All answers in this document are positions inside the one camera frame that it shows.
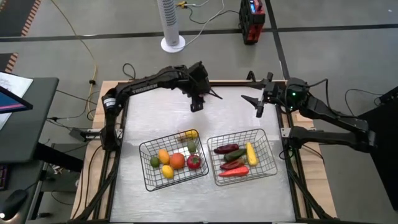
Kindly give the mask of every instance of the red tomato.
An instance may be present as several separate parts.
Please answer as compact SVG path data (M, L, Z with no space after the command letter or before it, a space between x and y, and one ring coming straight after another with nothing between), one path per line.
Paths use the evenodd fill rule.
M191 155L187 159L187 166L189 169L197 169L200 167L200 157L197 155Z

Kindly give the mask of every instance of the wire basket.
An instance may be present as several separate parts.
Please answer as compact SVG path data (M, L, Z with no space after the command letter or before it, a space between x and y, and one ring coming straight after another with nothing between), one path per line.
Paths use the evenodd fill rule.
M238 144L240 149L246 148L246 143L250 142L256 152L259 163L256 166L249 166L246 155L243 155L245 166L249 168L249 173L243 177L220 177L218 174L224 172L220 168L225 164L224 154L216 154L213 150L220 146L227 144ZM239 182L254 180L262 177L268 177L277 173L277 167L274 156L271 151L266 133L263 129L254 129L250 131L243 131L239 133L226 134L209 138L207 140L211 165L213 166L213 173L216 185L224 186L228 184L236 184Z
M166 179L162 175L162 164L158 168L153 168L150 165L151 157L157 157L161 149L165 149L170 156L179 152L184 155L185 161L187 161L187 158L191 155L187 147L189 141L193 141L196 145L197 152L195 154L198 155L201 160L199 168L191 170L187 167L185 162L183 168L174 170L173 179ZM150 192L202 177L209 173L209 167L207 165L205 153L203 152L199 134L194 129L144 142L139 146L139 152L141 156L142 172L144 173L145 188Z

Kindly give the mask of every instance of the wooden board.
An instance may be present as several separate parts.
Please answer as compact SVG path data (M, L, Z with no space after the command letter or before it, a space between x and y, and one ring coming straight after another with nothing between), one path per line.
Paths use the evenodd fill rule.
M120 81L104 81L101 87L101 91L99 93L100 97L98 98L98 104L96 108L96 113L93 121L93 128L102 128L104 126L104 109L101 103L101 96L103 96L110 88L115 87ZM215 80L211 82L248 82L247 80ZM311 119L304 118L298 113L292 114L294 125L303 126L306 128L312 128L313 122ZM284 124L287 124L287 118L284 116ZM310 142L307 144L314 150L320 153L320 148L317 143ZM101 169L103 165L104 159L104 151L99 149L93 158L93 162L91 164L90 169L90 184L87 186L87 177L88 177L88 166L91 161L91 157L94 154L95 150L100 146L99 140L94 140L89 143L86 156L84 161L84 168L83 168L83 184L81 184L81 176L80 176L80 183L78 186L78 190L76 192L75 202L73 204L71 218L73 218L73 214L75 213L76 209L78 208L78 203L81 198L81 205L77 211L76 217L84 210L84 198L87 196L87 203L94 197L95 193L98 190L98 184L100 182L100 175ZM323 165L322 160L315 155L313 152L310 152L306 149L302 149L300 151L302 162L303 162L303 169L305 173L305 180L307 181L308 190L311 192L315 200L325 209L325 211L335 217L336 211L335 206L333 203L333 199L331 197L331 192L329 188L328 179L325 172L325 167ZM108 172L113 164L113 157L109 161ZM302 194L300 193L299 189L298 192L298 200L300 205L301 216L306 217L304 203ZM108 202L108 195L109 195L109 188L103 195L103 200L101 203L101 210L99 213L99 218L105 218L106 212L106 204Z

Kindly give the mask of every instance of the carrot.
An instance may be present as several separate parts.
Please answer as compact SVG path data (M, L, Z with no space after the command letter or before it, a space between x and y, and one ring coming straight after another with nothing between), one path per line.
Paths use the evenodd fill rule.
M220 177L234 177L234 176L244 176L249 173L249 168L247 166L238 167L235 169L227 170L218 174Z

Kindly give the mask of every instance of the red device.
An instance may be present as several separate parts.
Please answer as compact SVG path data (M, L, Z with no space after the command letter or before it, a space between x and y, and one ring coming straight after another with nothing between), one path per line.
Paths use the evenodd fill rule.
M242 0L239 10L239 25L244 44L258 42L262 27L266 22L266 13L261 0Z

